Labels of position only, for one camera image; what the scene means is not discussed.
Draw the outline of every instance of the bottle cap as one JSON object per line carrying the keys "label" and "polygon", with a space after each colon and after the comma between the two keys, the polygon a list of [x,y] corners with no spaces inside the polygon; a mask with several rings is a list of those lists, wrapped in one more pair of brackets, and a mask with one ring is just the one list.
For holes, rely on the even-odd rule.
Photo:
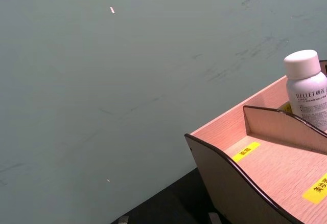
{"label": "bottle cap", "polygon": [[304,79],[321,71],[318,54],[314,50],[301,50],[284,59],[288,79]]}

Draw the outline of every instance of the dark floor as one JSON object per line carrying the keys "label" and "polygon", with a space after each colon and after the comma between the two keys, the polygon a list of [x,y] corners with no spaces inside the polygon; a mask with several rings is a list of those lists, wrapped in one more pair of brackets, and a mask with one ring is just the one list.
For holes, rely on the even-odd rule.
{"label": "dark floor", "polygon": [[[129,216],[128,224],[208,224],[209,212],[217,210],[195,169],[124,216]],[[230,224],[219,217],[222,224]]]}

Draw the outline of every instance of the white bottle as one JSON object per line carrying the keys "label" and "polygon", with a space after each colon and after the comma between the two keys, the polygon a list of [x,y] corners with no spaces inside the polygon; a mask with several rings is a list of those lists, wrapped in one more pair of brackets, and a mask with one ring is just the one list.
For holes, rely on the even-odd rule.
{"label": "white bottle", "polygon": [[327,77],[321,72],[317,52],[290,54],[284,59],[284,66],[293,113],[320,130],[327,130]]}

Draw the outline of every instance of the black edge trim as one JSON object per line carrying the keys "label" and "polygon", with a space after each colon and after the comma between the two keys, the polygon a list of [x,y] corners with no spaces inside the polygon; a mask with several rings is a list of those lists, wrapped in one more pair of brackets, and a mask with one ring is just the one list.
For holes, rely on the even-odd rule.
{"label": "black edge trim", "polygon": [[275,109],[275,108],[266,108],[266,107],[260,107],[260,106],[253,106],[253,105],[244,105],[243,110],[244,110],[244,108],[252,108],[252,109],[259,109],[259,110],[270,110],[270,111],[274,111],[274,112],[277,112],[277,113],[285,114],[286,116],[292,117],[292,118],[300,121],[301,123],[303,123],[307,127],[311,128],[312,130],[314,130],[318,134],[320,134],[320,135],[324,136],[325,138],[327,138],[327,134],[324,131],[320,130],[316,126],[314,126],[311,123],[307,122],[303,118],[301,118],[301,117],[299,117],[299,116],[297,116],[295,114],[288,113],[287,111],[283,111],[283,110],[279,110],[279,109]]}
{"label": "black edge trim", "polygon": [[279,204],[277,204],[272,198],[270,198],[244,171],[243,169],[236,164],[233,159],[231,159],[225,152],[220,150],[219,148],[193,136],[188,133],[184,135],[185,137],[188,137],[189,139],[192,139],[198,143],[200,143],[203,146],[208,147],[215,153],[217,153],[222,159],[224,159],[228,164],[234,168],[234,170],[245,180],[245,182],[265,201],[267,202],[274,210],[276,210],[281,216],[283,216],[285,219],[290,221],[293,224],[304,224],[299,219],[295,218],[293,215],[288,213],[286,210],[284,210]]}

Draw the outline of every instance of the desk organizer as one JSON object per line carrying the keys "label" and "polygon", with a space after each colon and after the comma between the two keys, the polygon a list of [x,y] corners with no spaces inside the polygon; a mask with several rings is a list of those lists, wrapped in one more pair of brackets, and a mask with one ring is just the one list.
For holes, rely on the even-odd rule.
{"label": "desk organizer", "polygon": [[213,204],[233,224],[327,223],[327,134],[286,111],[286,81],[185,135]]}

